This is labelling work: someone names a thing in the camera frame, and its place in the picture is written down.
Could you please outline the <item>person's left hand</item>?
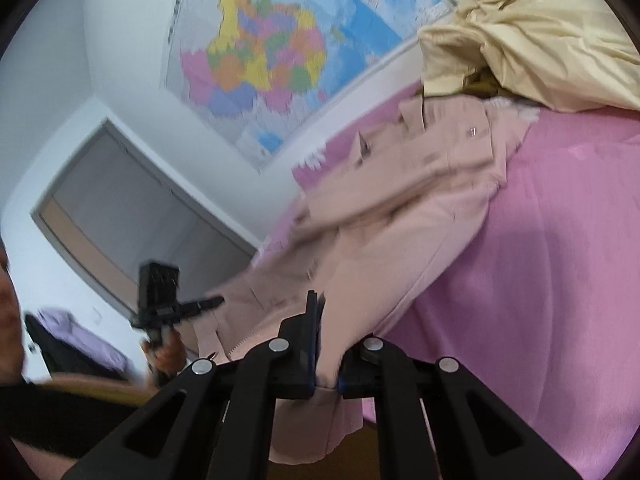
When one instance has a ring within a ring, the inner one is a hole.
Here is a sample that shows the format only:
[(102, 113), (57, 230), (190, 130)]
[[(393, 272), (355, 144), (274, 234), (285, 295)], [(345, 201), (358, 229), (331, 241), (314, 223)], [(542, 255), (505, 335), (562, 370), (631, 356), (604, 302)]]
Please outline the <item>person's left hand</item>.
[(176, 376), (186, 366), (186, 347), (174, 328), (168, 330), (161, 346), (154, 347), (148, 340), (142, 340), (141, 349), (150, 368), (150, 384), (154, 387), (160, 384), (160, 375)]

